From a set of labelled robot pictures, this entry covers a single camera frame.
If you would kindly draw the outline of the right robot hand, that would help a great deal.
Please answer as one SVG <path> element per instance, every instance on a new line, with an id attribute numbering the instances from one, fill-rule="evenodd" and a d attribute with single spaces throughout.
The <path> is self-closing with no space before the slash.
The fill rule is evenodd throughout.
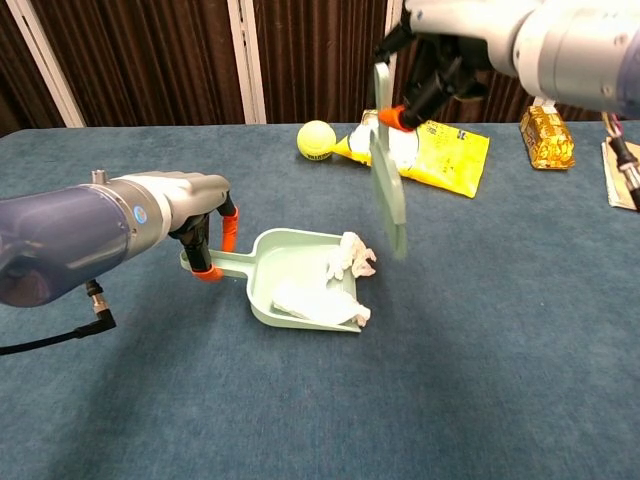
<path id="1" fill-rule="evenodd" d="M 537 1 L 404 1 L 400 19 L 374 50 L 377 62 L 412 42 L 415 63 L 403 102 L 378 109 L 379 121 L 405 132 L 431 119 L 451 99 L 477 101 L 488 88 L 479 72 L 517 75 L 516 38 Z"/>

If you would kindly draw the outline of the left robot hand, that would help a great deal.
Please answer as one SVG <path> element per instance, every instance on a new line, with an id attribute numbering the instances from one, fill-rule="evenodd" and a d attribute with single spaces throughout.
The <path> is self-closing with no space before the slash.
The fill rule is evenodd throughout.
<path id="1" fill-rule="evenodd" d="M 169 236 L 183 246 L 192 274 L 205 282 L 222 279 L 209 252 L 209 218 L 217 211 L 222 219 L 221 250 L 233 252 L 236 245 L 239 210 L 231 199 L 230 182 L 214 174 L 152 172 L 160 192 L 171 209 Z"/>

